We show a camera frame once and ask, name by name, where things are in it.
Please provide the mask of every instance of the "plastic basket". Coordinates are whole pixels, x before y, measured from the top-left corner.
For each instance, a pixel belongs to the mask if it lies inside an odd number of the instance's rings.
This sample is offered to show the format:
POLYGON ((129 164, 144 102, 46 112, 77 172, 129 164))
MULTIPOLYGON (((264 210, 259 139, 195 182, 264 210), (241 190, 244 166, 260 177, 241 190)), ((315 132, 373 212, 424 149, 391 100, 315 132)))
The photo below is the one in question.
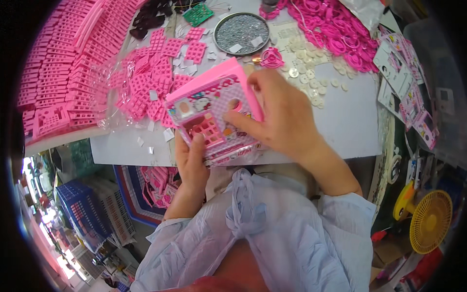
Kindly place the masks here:
POLYGON ((118 185, 101 178, 88 178, 85 183, 97 194, 112 229, 112 244, 121 248, 135 242, 136 230, 125 208, 118 185))
POLYGON ((107 238, 112 230, 92 189, 78 180, 57 187, 64 208, 81 234, 92 231, 107 238))

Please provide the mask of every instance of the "clear plastic bag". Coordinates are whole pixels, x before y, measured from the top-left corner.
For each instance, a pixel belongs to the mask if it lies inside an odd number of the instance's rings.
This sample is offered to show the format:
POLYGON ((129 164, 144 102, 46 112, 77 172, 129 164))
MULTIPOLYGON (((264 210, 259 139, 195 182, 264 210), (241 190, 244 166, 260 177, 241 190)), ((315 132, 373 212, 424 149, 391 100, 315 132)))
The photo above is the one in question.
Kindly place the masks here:
POLYGON ((380 23, 384 5, 379 0, 339 0, 362 24, 373 32, 380 23))

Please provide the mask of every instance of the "blue plastic crate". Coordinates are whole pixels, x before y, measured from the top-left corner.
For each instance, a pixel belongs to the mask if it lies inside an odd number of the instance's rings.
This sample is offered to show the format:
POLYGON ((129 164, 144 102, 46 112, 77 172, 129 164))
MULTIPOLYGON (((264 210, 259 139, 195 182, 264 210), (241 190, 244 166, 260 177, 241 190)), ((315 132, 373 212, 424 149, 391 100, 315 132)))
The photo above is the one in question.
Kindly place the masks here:
POLYGON ((92 189, 78 180, 57 187, 66 213, 81 234, 97 233, 103 238, 111 235, 110 223, 92 189))

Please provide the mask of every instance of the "pink gear part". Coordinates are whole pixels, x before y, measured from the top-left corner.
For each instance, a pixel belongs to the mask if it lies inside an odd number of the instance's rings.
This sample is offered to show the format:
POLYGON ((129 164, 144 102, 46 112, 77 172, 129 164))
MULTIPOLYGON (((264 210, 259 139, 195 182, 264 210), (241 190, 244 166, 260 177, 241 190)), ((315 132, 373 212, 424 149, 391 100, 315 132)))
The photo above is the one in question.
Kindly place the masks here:
POLYGON ((282 55, 277 48, 269 47, 261 54, 261 66, 276 69, 284 66, 282 55))

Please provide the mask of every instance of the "red object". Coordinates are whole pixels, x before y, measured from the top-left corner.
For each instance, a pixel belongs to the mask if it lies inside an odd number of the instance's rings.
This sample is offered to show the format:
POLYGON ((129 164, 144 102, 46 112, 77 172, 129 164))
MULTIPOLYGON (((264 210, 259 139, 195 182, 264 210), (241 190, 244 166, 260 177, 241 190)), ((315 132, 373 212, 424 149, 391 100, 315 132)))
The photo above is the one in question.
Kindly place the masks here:
POLYGON ((443 253, 439 248, 436 248, 429 254, 424 255, 415 270, 402 277, 400 282, 411 281, 416 290, 420 289, 432 276, 442 259, 443 253))
POLYGON ((378 232, 375 232, 372 236, 371 236, 371 242, 378 242, 380 241, 381 239, 383 239, 386 234, 388 234, 385 230, 383 231, 378 231, 378 232))

